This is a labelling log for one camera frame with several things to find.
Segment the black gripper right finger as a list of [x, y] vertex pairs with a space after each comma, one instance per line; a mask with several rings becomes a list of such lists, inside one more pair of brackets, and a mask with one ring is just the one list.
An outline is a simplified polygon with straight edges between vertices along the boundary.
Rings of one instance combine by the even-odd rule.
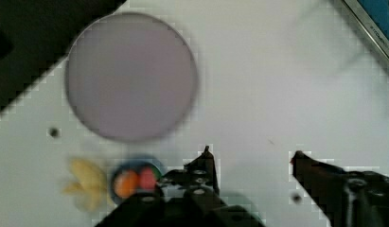
[[389, 227], [389, 177], [346, 171], [298, 150], [292, 175], [323, 211], [331, 227]]

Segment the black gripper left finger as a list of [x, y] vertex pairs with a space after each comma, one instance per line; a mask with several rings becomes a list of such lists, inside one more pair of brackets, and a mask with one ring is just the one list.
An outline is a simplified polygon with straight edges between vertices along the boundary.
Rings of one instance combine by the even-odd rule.
[[180, 169], [172, 169], [157, 181], [157, 194], [166, 202], [219, 201], [220, 188], [215, 157], [209, 146]]

